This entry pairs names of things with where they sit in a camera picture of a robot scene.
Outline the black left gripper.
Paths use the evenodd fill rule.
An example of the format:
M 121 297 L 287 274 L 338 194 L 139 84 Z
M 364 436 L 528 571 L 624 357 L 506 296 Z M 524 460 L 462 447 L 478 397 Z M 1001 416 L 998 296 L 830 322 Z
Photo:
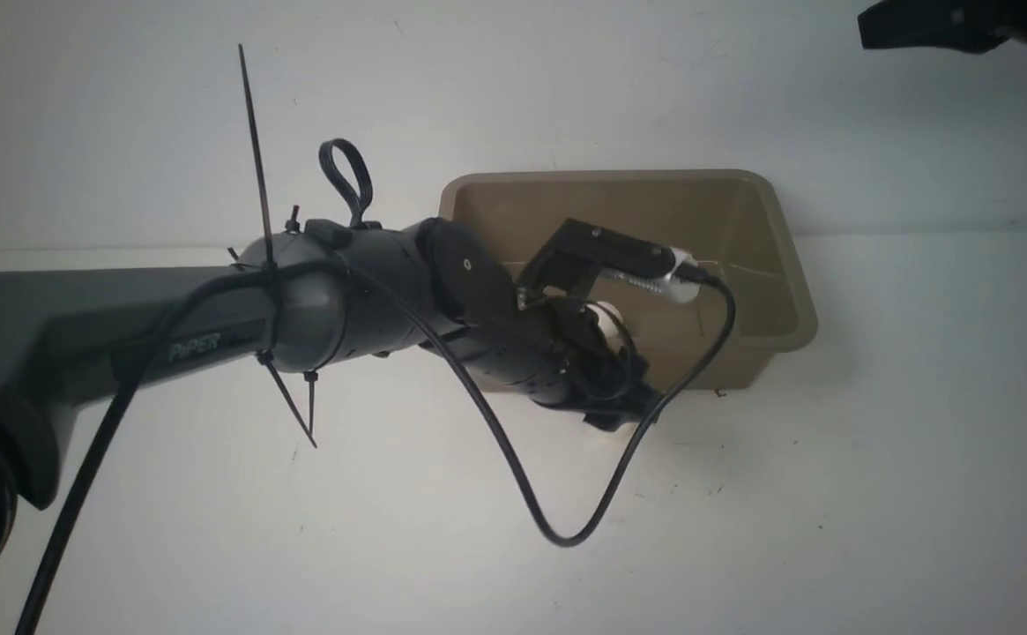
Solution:
M 585 308 L 565 295 L 516 295 L 441 302 L 429 325 L 440 343 L 433 354 L 451 354 L 482 391 L 521 395 L 536 405 L 581 415 L 594 429 L 615 431 L 641 422 L 663 393 L 646 381 L 649 363 L 634 342 L 611 345 Z

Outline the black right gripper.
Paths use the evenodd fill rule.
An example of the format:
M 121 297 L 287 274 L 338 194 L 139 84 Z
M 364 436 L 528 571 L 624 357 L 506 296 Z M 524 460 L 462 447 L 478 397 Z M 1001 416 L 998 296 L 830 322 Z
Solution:
M 985 54 L 1027 44 L 1027 1 L 877 1 L 857 16 L 864 49 L 952 49 Z

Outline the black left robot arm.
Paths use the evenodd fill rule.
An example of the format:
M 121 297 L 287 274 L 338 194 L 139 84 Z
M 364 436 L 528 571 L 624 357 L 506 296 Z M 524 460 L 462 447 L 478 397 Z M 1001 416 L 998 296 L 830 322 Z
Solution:
M 460 222 L 328 220 L 251 244 L 233 265 L 0 271 L 0 554 L 18 501 L 46 509 L 79 411 L 254 357 L 308 375 L 413 346 L 601 429 L 659 400 L 582 298 L 601 271 L 661 274 L 667 248 L 567 220 L 520 287 Z

